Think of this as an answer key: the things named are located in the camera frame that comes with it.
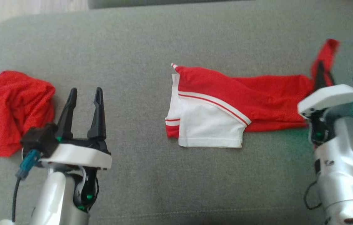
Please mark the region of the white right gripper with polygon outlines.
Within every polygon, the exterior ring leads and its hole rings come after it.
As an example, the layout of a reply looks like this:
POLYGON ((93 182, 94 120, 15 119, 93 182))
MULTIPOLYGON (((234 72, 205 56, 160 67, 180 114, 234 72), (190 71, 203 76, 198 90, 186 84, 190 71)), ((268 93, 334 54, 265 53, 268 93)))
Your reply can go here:
POLYGON ((317 112, 323 112, 323 117, 327 114, 331 117, 353 117, 353 87, 336 85, 331 72, 327 72, 326 83, 324 74, 323 61, 319 61, 315 70, 314 93, 298 103, 298 114, 305 119, 317 112))

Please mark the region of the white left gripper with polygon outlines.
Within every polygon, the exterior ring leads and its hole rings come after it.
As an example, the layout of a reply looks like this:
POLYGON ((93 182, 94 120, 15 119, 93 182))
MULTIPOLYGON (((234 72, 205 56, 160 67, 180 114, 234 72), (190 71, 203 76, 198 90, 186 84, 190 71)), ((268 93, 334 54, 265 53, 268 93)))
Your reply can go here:
MULTIPOLYGON (((76 101, 77 88, 72 88, 57 123, 58 140, 73 138, 72 121, 76 101)), ((91 140, 84 140, 82 146, 71 143, 60 143, 50 156, 42 157, 39 160, 42 165, 46 166, 57 163, 60 165, 83 166, 102 170, 111 169, 112 156, 105 142, 105 106, 102 88, 97 87, 93 103, 95 105, 95 113, 91 128, 87 132, 87 137, 88 139, 102 141, 91 142, 91 140)))

